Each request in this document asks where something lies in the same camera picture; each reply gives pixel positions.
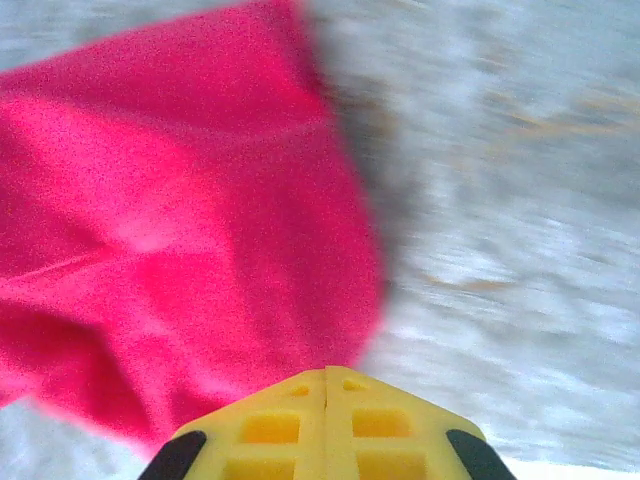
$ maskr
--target rectangular hole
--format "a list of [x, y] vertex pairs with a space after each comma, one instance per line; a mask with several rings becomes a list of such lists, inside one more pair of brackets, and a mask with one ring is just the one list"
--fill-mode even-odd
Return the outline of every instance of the rectangular hole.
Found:
[[359, 409], [351, 418], [354, 437], [410, 437], [411, 424], [399, 410]]
[[382, 451], [358, 452], [360, 480], [426, 480], [424, 455], [415, 453], [388, 453]]
[[240, 434], [241, 443], [298, 443], [300, 418], [294, 414], [250, 417]]
[[224, 480], [293, 480], [295, 461], [288, 459], [233, 459], [224, 468]]

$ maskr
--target concrete floor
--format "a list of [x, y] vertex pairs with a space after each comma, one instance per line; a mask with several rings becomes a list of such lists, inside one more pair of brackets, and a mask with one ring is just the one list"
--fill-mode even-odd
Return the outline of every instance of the concrete floor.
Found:
[[[0, 0], [0, 68], [214, 3]], [[640, 471], [637, 2], [318, 0], [314, 15], [393, 268], [362, 368], [508, 457]], [[3, 478], [138, 471], [23, 406], [0, 422]]]

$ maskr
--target red cloth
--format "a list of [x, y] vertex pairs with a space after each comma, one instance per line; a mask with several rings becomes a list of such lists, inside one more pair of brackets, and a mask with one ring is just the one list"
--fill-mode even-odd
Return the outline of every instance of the red cloth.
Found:
[[378, 324], [363, 192], [285, 0], [0, 75], [0, 402], [152, 453]]

